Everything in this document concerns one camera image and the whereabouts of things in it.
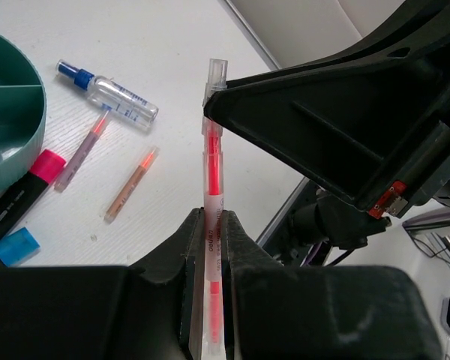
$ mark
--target orange pen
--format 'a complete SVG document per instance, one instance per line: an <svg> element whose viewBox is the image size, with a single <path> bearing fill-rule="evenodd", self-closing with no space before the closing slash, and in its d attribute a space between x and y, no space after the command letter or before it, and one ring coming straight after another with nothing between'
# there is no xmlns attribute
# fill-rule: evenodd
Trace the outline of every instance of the orange pen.
<svg viewBox="0 0 450 360"><path fill-rule="evenodd" d="M120 193L113 200L112 205L110 205L110 207L106 211L104 219L107 223L111 223L115 220L130 195L134 192L140 180L142 180L143 176L149 171L150 167L158 156L158 151L159 149L157 146L151 147L142 162L140 162L139 166L133 172L132 176L128 179L127 183L120 190Z"/></svg>

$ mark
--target teal plastic organizer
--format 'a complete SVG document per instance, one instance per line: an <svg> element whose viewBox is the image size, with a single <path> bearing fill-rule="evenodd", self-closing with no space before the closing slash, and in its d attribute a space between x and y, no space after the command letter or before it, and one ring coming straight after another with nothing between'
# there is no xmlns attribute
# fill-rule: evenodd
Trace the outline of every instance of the teal plastic organizer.
<svg viewBox="0 0 450 360"><path fill-rule="evenodd" d="M37 71L0 36L0 191L21 178L40 153L46 111Z"/></svg>

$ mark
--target pen cap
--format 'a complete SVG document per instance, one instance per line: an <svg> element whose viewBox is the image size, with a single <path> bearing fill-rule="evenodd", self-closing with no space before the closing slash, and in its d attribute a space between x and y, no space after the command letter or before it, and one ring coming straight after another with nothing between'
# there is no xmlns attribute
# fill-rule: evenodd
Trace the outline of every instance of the pen cap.
<svg viewBox="0 0 450 360"><path fill-rule="evenodd" d="M108 123L110 122L110 108L105 108L103 112L98 116L97 121L93 124L91 132L97 134L98 137L104 132Z"/></svg>
<svg viewBox="0 0 450 360"><path fill-rule="evenodd" d="M12 266L40 248L32 234L23 227L0 240L0 260Z"/></svg>
<svg viewBox="0 0 450 360"><path fill-rule="evenodd" d="M56 70L59 74L72 79L73 83L83 90L86 90L89 87L90 80L95 77L93 73L90 73L85 69L74 67L63 60L58 60Z"/></svg>
<svg viewBox="0 0 450 360"><path fill-rule="evenodd" d="M31 166L29 172L44 180L47 184L53 183L65 166L65 159L50 150L43 150Z"/></svg>
<svg viewBox="0 0 450 360"><path fill-rule="evenodd" d="M211 58L208 65L208 79L205 85L205 96L203 97L203 106L209 98L215 93L227 88L227 68L228 61L218 58Z"/></svg>
<svg viewBox="0 0 450 360"><path fill-rule="evenodd" d="M143 158L142 162L140 163L140 166L145 168L146 170L150 169L153 162L157 158L159 152L160 149L157 146L152 146L148 150L147 155Z"/></svg>

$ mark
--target white tabletop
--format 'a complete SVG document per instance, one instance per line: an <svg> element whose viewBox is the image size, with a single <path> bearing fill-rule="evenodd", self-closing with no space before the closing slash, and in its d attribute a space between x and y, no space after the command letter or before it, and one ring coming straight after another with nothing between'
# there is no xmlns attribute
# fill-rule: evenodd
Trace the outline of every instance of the white tabletop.
<svg viewBox="0 0 450 360"><path fill-rule="evenodd" d="M160 108L145 136L113 121L68 189L49 189L17 228L41 252L26 266L131 264L203 204L202 99L209 58L229 60L229 79L268 68L218 0L1 0L0 34L37 68L46 89L43 147L70 159L98 115L57 81L66 59L112 77ZM161 153L111 225L103 215L147 146ZM302 178L224 132L225 208L256 238Z"/></svg>

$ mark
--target blue cap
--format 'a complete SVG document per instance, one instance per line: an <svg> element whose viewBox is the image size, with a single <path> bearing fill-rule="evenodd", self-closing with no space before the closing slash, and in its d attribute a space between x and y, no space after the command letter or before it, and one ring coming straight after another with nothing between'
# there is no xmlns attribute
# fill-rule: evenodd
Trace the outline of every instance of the blue cap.
<svg viewBox="0 0 450 360"><path fill-rule="evenodd" d="M36 251L40 245L32 234L23 227L0 240L0 260L6 266L12 266Z"/></svg>
<svg viewBox="0 0 450 360"><path fill-rule="evenodd" d="M64 74L66 77L73 79L73 83L83 90L86 90L89 87L90 80L95 76L93 73L74 67L63 60L60 60L57 63L57 71L60 74Z"/></svg>

